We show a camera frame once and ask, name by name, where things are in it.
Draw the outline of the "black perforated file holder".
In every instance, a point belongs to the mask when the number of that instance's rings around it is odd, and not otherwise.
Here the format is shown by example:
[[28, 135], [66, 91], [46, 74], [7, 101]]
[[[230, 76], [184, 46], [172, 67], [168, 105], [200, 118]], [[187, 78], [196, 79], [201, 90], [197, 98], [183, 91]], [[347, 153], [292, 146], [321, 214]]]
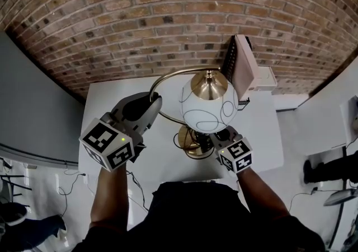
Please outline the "black perforated file holder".
[[[233, 35], [230, 39], [230, 43], [228, 45], [228, 50], [224, 59], [224, 63], [222, 65], [222, 68], [220, 70], [220, 72], [226, 77], [226, 79], [232, 84], [232, 78], [233, 78], [233, 73], [234, 73], [234, 65], [235, 65], [235, 59], [236, 59], [236, 52], [237, 52], [237, 48], [235, 45], [235, 41], [234, 41], [234, 37], [235, 35]], [[248, 38], [246, 37], [250, 48], [251, 47], [251, 43], [249, 42]], [[244, 101], [239, 101], [238, 100], [238, 106], [237, 106], [237, 110], [238, 111], [242, 111], [244, 110], [244, 108], [249, 104], [250, 100], [249, 97], [244, 100]]]

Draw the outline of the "person's left forearm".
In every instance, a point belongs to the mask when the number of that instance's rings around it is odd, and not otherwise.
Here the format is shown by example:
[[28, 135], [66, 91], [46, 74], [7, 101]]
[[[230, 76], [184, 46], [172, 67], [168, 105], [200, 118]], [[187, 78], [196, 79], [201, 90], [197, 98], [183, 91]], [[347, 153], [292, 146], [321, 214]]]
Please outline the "person's left forearm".
[[128, 225], [129, 197], [126, 166], [109, 172], [101, 169], [91, 208], [90, 227], [108, 227], [125, 232]]

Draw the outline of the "white desk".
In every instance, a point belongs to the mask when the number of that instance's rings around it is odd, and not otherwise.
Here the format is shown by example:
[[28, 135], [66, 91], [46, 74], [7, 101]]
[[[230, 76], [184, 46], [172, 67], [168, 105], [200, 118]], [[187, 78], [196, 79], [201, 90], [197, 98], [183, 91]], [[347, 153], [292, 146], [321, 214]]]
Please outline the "white desk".
[[[94, 118], [111, 111], [123, 98], [138, 92], [147, 92], [156, 77], [132, 78], [93, 83], [89, 87], [84, 109], [82, 129]], [[250, 102], [237, 113], [231, 126], [246, 137], [253, 148], [252, 168], [256, 172], [281, 167], [284, 154], [274, 98], [270, 92], [254, 91]], [[146, 181], [192, 181], [228, 178], [229, 171], [211, 155], [203, 160], [189, 158], [173, 142], [180, 125], [159, 115], [144, 133], [146, 148], [135, 162], [127, 163], [127, 170], [142, 183]]]

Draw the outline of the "person's black clothing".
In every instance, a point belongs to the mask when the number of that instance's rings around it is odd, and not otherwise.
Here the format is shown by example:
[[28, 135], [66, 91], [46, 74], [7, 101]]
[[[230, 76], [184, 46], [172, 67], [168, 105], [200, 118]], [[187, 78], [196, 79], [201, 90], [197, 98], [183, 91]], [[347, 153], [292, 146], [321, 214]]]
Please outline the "person's black clothing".
[[93, 227], [73, 252], [324, 252], [296, 217], [250, 212], [217, 183], [163, 183], [145, 219], [127, 232]]

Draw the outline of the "white round stool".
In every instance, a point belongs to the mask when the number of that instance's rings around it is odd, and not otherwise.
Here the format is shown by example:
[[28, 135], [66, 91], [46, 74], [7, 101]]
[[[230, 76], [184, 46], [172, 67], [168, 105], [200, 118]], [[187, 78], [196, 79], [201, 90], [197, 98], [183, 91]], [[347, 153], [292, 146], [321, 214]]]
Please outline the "white round stool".
[[24, 205], [15, 202], [2, 203], [0, 216], [8, 226], [15, 226], [26, 219], [27, 209]]

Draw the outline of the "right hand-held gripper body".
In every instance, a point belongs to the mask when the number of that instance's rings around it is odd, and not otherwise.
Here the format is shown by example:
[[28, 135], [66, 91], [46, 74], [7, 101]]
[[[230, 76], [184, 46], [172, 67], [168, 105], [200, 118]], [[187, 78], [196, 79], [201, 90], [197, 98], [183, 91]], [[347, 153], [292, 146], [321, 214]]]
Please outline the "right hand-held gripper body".
[[228, 170], [239, 173], [252, 165], [252, 147], [244, 137], [218, 150], [219, 162]]

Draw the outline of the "black tripod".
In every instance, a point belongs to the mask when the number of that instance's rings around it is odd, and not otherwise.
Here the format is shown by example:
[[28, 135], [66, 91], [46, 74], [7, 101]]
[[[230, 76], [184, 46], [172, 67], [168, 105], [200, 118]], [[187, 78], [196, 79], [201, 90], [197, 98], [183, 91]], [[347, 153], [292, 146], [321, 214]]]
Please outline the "black tripod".
[[12, 203], [16, 197], [22, 193], [16, 193], [16, 189], [32, 191], [26, 182], [25, 175], [0, 174], [0, 203]]

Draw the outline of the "grey chair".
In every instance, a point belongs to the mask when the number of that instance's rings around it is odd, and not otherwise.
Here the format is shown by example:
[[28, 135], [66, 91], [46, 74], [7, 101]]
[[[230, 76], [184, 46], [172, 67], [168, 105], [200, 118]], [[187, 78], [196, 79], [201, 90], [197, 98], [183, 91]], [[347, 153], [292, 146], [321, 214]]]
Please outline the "grey chair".
[[329, 198], [324, 202], [324, 206], [335, 206], [348, 202], [352, 199], [358, 198], [358, 188], [357, 189], [345, 189], [337, 191], [329, 196]]

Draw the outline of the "white cabinet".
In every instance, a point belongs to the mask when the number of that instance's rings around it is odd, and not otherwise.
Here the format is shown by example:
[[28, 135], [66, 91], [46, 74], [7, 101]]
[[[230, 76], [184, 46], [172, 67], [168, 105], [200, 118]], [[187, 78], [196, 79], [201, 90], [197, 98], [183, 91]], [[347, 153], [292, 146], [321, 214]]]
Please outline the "white cabinet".
[[358, 96], [353, 95], [341, 104], [340, 109], [348, 147], [358, 139]]

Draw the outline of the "white flat box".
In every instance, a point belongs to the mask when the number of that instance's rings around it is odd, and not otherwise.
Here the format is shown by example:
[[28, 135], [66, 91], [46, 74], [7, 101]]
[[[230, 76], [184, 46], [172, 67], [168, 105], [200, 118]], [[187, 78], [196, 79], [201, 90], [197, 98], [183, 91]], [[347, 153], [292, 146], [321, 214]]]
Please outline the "white flat box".
[[271, 67], [258, 66], [257, 74], [254, 78], [254, 91], [272, 92], [277, 87], [277, 80]]

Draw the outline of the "grey refrigerator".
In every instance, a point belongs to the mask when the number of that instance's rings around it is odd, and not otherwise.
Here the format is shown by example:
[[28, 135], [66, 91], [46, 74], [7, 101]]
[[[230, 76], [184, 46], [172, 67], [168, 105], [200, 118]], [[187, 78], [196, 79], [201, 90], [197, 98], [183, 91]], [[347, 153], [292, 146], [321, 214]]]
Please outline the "grey refrigerator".
[[0, 32], [0, 157], [76, 169], [84, 105]]

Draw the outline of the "white globe arc lamp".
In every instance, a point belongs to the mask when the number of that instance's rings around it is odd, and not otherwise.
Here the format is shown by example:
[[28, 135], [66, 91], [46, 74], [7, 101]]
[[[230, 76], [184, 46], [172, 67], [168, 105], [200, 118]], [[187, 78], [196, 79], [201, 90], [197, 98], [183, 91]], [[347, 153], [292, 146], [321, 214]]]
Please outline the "white globe arc lamp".
[[203, 160], [215, 150], [210, 136], [228, 127], [238, 112], [239, 100], [234, 86], [220, 72], [220, 67], [214, 66], [194, 66], [162, 75], [149, 90], [150, 100], [162, 82], [187, 73], [194, 76], [181, 90], [178, 100], [181, 119], [161, 111], [159, 114], [181, 125], [174, 136], [175, 146], [189, 158]]

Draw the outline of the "person's right forearm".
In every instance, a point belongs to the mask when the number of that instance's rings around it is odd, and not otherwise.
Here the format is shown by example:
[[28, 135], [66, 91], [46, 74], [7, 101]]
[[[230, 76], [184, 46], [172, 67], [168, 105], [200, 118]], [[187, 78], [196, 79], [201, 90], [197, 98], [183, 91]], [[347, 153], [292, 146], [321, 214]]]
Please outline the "person's right forearm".
[[267, 220], [290, 215], [281, 198], [250, 167], [237, 173], [237, 178], [252, 214]]

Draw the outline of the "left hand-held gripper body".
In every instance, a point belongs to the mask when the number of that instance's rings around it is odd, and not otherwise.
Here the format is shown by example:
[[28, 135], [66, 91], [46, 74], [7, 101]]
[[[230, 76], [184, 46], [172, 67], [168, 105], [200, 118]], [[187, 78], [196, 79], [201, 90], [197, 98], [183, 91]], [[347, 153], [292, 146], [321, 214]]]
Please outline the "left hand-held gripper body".
[[79, 141], [89, 157], [110, 172], [128, 161], [134, 162], [145, 149], [142, 135], [111, 113], [94, 118]]

